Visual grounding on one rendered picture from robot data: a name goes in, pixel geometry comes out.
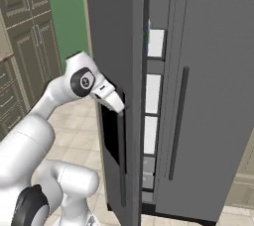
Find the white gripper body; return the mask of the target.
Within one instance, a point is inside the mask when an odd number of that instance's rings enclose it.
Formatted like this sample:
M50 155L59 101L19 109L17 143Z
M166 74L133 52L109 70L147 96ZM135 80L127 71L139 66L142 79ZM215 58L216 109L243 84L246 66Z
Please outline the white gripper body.
M124 103L116 91L112 91L106 96L96 94L96 99L110 111L121 113L124 110Z

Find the olive cupboard run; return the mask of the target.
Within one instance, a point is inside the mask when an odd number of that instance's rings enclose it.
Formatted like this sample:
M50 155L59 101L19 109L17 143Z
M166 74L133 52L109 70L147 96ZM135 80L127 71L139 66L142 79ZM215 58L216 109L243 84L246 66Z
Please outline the olive cupboard run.
M50 0L0 0L0 141L61 74Z

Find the beige cupboard run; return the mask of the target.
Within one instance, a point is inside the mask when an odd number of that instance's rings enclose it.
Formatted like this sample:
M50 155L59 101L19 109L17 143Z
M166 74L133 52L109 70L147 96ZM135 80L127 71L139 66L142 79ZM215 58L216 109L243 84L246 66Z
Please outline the beige cupboard run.
M250 135L225 204L254 210L254 129Z

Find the grey fridge door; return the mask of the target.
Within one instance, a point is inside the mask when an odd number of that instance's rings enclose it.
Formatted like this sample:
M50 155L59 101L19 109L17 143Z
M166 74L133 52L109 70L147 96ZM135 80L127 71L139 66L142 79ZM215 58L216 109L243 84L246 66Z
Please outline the grey fridge door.
M190 68L173 180L184 66ZM254 128L254 0L186 0L172 56L156 210L217 222Z

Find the grey freezer door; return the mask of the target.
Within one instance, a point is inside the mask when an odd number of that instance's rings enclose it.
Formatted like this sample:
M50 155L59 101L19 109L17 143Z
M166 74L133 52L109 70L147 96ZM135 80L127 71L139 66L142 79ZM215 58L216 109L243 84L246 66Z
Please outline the grey freezer door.
M145 0L87 0L93 59L125 103L126 206L121 206L118 114L99 105L107 204L121 226L141 223Z

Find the grey fridge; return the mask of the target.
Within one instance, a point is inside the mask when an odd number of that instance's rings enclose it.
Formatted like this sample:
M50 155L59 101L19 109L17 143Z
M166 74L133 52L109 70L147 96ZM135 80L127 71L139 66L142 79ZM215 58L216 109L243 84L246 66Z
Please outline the grey fridge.
M142 103L141 218L160 214L156 210L158 173L164 146L165 110L171 59L181 43L186 0L145 0ZM204 226L201 221L186 220Z

